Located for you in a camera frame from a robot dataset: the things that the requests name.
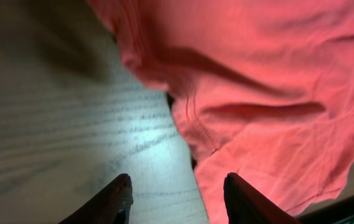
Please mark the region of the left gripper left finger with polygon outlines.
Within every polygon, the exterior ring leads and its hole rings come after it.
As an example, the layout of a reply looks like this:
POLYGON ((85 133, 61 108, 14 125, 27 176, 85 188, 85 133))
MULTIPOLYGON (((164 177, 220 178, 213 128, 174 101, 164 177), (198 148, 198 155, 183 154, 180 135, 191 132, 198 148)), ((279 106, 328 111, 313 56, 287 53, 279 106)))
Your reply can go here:
POLYGON ((131 178, 120 174, 59 224, 128 224, 132 204, 131 178))

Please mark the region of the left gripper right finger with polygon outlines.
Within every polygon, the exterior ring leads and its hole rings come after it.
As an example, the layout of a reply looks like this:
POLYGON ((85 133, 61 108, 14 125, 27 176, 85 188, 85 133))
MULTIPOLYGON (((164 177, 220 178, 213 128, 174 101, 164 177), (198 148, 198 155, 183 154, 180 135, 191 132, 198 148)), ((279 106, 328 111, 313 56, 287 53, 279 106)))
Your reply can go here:
POLYGON ((300 223, 236 173, 225 177, 223 190, 229 224, 300 223))

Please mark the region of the red t-shirt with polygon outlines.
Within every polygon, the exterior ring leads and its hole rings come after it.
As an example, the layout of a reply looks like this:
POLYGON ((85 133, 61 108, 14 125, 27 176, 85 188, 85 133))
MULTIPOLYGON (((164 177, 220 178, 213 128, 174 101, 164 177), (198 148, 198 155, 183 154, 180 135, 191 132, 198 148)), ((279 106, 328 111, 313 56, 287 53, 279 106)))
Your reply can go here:
POLYGON ((174 99, 211 223, 234 172, 290 215, 354 162, 354 0, 89 0, 123 64, 174 99))

